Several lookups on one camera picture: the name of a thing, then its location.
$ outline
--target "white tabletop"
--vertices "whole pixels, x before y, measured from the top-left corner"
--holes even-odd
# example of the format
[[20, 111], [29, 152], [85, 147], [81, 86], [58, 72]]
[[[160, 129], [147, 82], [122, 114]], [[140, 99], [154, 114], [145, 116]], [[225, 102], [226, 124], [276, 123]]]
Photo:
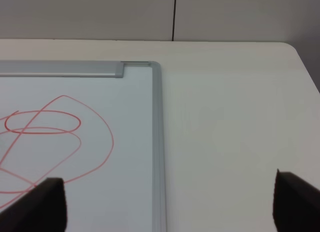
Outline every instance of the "white tabletop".
[[320, 96], [284, 43], [0, 40], [0, 59], [162, 66], [168, 232], [274, 232], [277, 168], [320, 188]]

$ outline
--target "whiteboard surface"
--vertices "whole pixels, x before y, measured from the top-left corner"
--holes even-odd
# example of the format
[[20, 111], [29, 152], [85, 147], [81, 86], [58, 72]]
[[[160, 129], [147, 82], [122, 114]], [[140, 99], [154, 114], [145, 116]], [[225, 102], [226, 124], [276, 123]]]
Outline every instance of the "whiteboard surface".
[[[52, 102], [26, 129], [0, 164], [0, 191], [23, 191], [31, 182], [56, 166], [46, 177], [73, 180], [106, 160], [106, 163], [65, 185], [68, 209], [67, 232], [152, 231], [152, 69], [126, 67], [123, 78], [0, 78], [0, 118], [10, 130], [23, 128], [48, 102], [61, 95], [79, 100], [95, 110], [108, 124], [83, 104], [69, 97]], [[5, 132], [5, 119], [0, 132]], [[19, 136], [0, 134], [0, 159]], [[0, 206], [18, 194], [0, 193]]]

